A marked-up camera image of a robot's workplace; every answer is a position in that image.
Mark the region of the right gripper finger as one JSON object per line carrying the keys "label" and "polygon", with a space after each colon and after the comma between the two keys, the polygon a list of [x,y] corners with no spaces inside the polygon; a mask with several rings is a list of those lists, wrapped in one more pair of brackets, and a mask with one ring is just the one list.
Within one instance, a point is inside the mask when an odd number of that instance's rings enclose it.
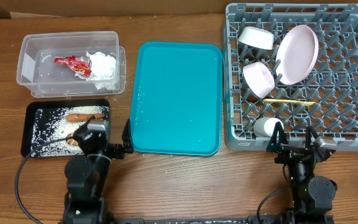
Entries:
{"label": "right gripper finger", "polygon": [[283,151],[283,146],[287,145],[287,134],[284,132],[281,122],[276,122],[266,151]]}
{"label": "right gripper finger", "polygon": [[305,147],[310,148],[312,145],[312,139],[316,140],[318,138],[318,133],[314,130],[312,126],[306,128],[306,141]]}

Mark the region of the pale green cup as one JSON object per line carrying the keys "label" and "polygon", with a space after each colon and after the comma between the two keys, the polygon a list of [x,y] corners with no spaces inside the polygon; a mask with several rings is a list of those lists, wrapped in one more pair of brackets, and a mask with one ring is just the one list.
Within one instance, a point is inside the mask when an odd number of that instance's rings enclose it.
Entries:
{"label": "pale green cup", "polygon": [[284,125],[278,118],[263,117],[256,120],[254,124],[254,134],[259,138],[269,138],[272,136],[276,123]]}

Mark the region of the brown food scraps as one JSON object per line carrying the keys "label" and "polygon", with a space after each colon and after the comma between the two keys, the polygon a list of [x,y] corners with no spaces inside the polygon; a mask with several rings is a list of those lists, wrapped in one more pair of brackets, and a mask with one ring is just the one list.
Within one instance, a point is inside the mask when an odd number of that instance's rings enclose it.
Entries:
{"label": "brown food scraps", "polygon": [[78,142],[75,139],[73,139],[73,133],[67,135],[66,142],[68,145],[78,146]]}

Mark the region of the yellow plastic spoon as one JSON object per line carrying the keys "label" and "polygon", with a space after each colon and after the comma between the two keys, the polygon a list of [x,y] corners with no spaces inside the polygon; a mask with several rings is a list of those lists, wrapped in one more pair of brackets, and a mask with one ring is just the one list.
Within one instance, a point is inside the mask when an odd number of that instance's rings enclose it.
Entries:
{"label": "yellow plastic spoon", "polygon": [[280,100],[280,99],[270,99],[270,98],[263,99],[263,102],[266,102],[266,103],[296,103],[296,104],[300,104],[300,105],[304,105],[304,106],[312,106],[312,105],[316,104],[316,102],[314,102],[314,101]]}

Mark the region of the orange carrot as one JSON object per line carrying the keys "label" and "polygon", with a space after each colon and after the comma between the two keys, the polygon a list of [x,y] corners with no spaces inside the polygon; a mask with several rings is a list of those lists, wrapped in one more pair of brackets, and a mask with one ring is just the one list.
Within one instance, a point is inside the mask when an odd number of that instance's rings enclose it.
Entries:
{"label": "orange carrot", "polygon": [[95,119],[102,119],[105,118],[105,114],[79,114],[79,113],[73,113],[66,116],[65,120],[71,123],[75,122],[81,122],[81,121],[87,121],[91,118]]}

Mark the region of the pink bowl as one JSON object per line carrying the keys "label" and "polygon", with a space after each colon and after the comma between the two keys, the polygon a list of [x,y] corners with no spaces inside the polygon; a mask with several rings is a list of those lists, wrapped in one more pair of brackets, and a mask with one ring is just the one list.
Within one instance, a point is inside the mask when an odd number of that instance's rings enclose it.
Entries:
{"label": "pink bowl", "polygon": [[275,87],[270,70],[262,62],[246,65],[242,72],[248,87],[259,98],[265,98]]}

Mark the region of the white napkin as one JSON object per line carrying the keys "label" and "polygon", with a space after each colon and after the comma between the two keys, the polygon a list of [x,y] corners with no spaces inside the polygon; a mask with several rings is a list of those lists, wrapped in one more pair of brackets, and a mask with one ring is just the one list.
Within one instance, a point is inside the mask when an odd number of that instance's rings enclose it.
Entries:
{"label": "white napkin", "polygon": [[86,81],[96,81],[94,85],[97,90],[115,90],[115,85],[118,82],[116,59],[102,52],[95,54],[87,52],[86,56],[91,61],[91,74],[86,78]]}

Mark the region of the red foil wrapper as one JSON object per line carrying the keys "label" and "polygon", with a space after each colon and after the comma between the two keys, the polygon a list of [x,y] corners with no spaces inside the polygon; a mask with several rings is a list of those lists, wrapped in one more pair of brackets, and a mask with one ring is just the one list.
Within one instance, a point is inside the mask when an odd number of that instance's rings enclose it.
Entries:
{"label": "red foil wrapper", "polygon": [[91,75],[91,59],[86,56],[56,57],[55,64],[66,65],[77,75],[88,77]]}

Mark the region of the pink plate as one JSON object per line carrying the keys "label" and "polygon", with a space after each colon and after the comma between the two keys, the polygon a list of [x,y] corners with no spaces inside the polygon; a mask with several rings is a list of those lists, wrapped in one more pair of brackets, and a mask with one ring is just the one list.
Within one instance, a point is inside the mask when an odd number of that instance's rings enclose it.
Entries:
{"label": "pink plate", "polygon": [[292,28],[283,38],[276,60],[280,63],[277,75],[280,82],[293,85],[304,80],[312,71],[318,56],[319,44],[315,32],[306,25]]}

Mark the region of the pale green bowl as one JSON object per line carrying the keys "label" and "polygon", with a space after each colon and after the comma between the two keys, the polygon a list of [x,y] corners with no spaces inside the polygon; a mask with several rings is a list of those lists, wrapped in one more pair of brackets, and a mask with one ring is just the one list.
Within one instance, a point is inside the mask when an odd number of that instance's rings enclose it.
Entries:
{"label": "pale green bowl", "polygon": [[238,41],[258,49],[272,50],[274,35],[266,30],[256,27],[245,27]]}

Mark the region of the white rice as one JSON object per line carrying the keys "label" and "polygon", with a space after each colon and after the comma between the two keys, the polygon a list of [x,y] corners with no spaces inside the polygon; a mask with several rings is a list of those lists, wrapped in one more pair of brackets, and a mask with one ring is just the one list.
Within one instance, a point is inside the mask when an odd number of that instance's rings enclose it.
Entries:
{"label": "white rice", "polygon": [[[108,106],[77,106],[66,108],[38,109],[35,112],[34,125],[30,147],[33,149],[45,142],[66,138],[74,133],[86,121],[71,123],[66,116],[79,114],[105,114],[109,118]],[[32,153],[32,157],[57,157],[80,155],[82,150],[78,146],[68,145],[66,141],[58,141]]]}

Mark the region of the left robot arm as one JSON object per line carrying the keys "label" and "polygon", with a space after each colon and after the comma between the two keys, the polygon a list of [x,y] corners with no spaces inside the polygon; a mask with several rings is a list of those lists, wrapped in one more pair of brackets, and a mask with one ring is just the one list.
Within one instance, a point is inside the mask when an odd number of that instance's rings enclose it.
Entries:
{"label": "left robot arm", "polygon": [[103,192],[112,161],[134,152],[130,121],[127,120],[122,132],[121,144],[109,142],[109,122],[94,117],[74,131],[71,138],[83,153],[65,166],[68,192],[61,222],[116,223],[113,214],[108,212]]}

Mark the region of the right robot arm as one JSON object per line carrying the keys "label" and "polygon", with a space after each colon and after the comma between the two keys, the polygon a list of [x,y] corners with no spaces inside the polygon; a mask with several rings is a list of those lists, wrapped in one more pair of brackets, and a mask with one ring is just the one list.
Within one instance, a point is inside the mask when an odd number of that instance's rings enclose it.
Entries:
{"label": "right robot arm", "polygon": [[327,213],[333,209],[337,184],[326,177],[316,176],[314,169],[317,163],[328,160],[336,147],[332,138],[321,137],[311,126],[306,129],[305,145],[291,146],[281,123],[277,122],[266,151],[277,154],[275,163],[283,166],[289,186],[272,192],[261,201],[257,221],[264,222],[260,209],[270,197],[290,190],[293,208],[283,210],[271,223],[333,223],[333,217]]}

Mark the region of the clear plastic bin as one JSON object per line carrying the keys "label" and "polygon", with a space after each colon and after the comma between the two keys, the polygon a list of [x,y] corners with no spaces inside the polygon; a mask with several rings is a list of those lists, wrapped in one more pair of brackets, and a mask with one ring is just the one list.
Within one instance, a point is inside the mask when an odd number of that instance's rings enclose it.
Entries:
{"label": "clear plastic bin", "polygon": [[[114,58],[111,78],[89,80],[75,75],[57,57],[85,56],[101,52]],[[16,82],[35,98],[116,95],[126,87],[126,53],[114,31],[59,32],[24,37],[17,63]]]}

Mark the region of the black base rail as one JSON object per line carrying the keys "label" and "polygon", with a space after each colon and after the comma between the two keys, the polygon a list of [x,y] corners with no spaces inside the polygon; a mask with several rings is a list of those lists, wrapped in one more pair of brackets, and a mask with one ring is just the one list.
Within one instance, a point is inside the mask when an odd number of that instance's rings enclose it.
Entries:
{"label": "black base rail", "polygon": [[[278,215],[262,215],[261,221],[267,224],[290,223],[280,219]],[[108,224],[257,224],[258,219],[255,215],[247,218],[219,218],[219,219],[176,219],[176,220],[144,220],[142,218],[132,219],[116,219],[110,218],[106,223]],[[335,221],[332,216],[327,217],[328,224],[334,224]]]}

